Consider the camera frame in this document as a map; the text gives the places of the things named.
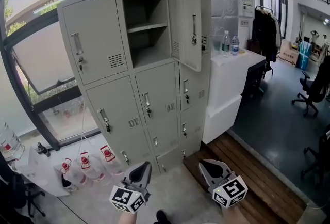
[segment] office chair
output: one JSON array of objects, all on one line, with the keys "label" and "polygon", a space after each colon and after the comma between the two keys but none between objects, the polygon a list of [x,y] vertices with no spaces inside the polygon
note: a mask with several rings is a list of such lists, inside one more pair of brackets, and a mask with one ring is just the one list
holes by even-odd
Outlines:
[{"label": "office chair", "polygon": [[302,84],[303,90],[306,91],[308,97],[305,97],[299,93],[297,95],[298,99],[292,100],[291,103],[293,105],[295,102],[306,103],[306,110],[304,111],[303,116],[307,116],[308,107],[311,106],[315,110],[314,117],[316,117],[319,111],[313,105],[313,102],[321,102],[325,97],[327,86],[330,83],[330,56],[326,56],[324,58],[314,81],[307,80],[310,79],[309,75],[305,71],[302,72],[305,78],[300,78],[300,83]]},{"label": "office chair", "polygon": [[28,214],[33,218],[34,216],[31,213],[31,205],[33,205],[43,217],[46,216],[46,214],[34,202],[34,198],[39,195],[45,196],[45,193],[39,191],[32,194],[32,189],[35,184],[25,184],[23,177],[19,173],[10,169],[2,154],[0,154],[0,176],[3,179],[0,184],[0,197],[6,207],[21,209],[27,204]]},{"label": "office chair", "polygon": [[301,178],[306,173],[312,171],[315,168],[319,168],[318,174],[320,176],[320,182],[315,185],[315,189],[319,188],[323,184],[324,171],[330,169],[330,125],[326,127],[326,132],[319,139],[319,152],[316,152],[310,147],[304,149],[304,154],[308,151],[312,153],[316,161],[309,166],[306,170],[301,172]]}]

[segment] gray floor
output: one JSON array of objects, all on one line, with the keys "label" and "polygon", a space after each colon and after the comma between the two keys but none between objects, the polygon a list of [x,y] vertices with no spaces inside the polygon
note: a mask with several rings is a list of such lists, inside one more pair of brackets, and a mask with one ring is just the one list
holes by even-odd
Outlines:
[{"label": "gray floor", "polygon": [[[76,191],[61,199],[88,224],[116,224],[121,211],[108,200],[112,186],[94,183],[90,189]],[[166,211],[172,224],[224,223],[220,208],[183,165],[152,178],[148,190],[152,195],[147,205],[139,209],[137,224],[156,222],[159,209]],[[46,217],[36,213],[33,220],[36,224],[83,223],[54,196],[41,197],[38,203]]]},{"label": "gray floor", "polygon": [[[307,174],[302,181],[300,173],[314,161],[310,153],[303,154],[304,148],[310,146],[317,151],[319,137],[330,124],[330,103],[317,103],[318,116],[314,118],[314,110],[310,109],[304,118],[305,105],[291,105],[299,92],[304,94],[299,82],[301,70],[280,60],[272,63],[272,68],[274,75],[268,72],[262,83],[264,96],[242,100],[232,129],[318,206],[323,206],[330,198],[328,175],[323,186],[315,190],[314,174]],[[317,69],[309,72],[311,77],[316,73]]]}]

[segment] locker cabinet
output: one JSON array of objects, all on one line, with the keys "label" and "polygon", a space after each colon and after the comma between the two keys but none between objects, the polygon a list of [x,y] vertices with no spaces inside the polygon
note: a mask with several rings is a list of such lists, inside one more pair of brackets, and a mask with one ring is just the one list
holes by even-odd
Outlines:
[{"label": "locker cabinet", "polygon": [[156,156],[178,145],[176,115],[149,126],[148,131]]},{"label": "locker cabinet", "polygon": [[176,116],[174,63],[135,74],[144,117],[148,125]]},{"label": "locker cabinet", "polygon": [[150,161],[159,167],[153,171],[166,172],[200,148],[210,7],[210,0],[59,4],[78,86],[123,166]]},{"label": "locker cabinet", "polygon": [[127,70],[115,1],[83,0],[63,9],[84,85]]},{"label": "locker cabinet", "polygon": [[129,77],[87,90],[97,117],[107,132],[118,138],[122,133],[142,128]]},{"label": "locker cabinet", "polygon": [[181,109],[186,110],[208,96],[210,78],[210,55],[202,56],[202,71],[195,72],[186,66],[180,66]]}]

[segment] cardboard box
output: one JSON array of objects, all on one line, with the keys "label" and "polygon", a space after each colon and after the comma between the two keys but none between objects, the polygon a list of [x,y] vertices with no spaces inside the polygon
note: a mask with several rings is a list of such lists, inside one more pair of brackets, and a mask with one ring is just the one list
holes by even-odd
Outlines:
[{"label": "cardboard box", "polygon": [[280,59],[291,63],[293,66],[297,64],[299,52],[291,48],[291,42],[287,40],[282,40],[280,46],[279,57]]}]

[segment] wooden platform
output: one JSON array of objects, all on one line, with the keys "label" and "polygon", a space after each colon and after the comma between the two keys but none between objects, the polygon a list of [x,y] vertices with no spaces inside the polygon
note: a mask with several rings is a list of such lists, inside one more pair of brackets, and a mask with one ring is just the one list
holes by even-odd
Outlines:
[{"label": "wooden platform", "polygon": [[198,169],[201,159],[223,161],[236,175],[242,176],[249,191],[238,206],[250,223],[293,224],[303,214],[306,204],[227,133],[202,145],[201,150],[184,160],[187,169],[207,191]]}]

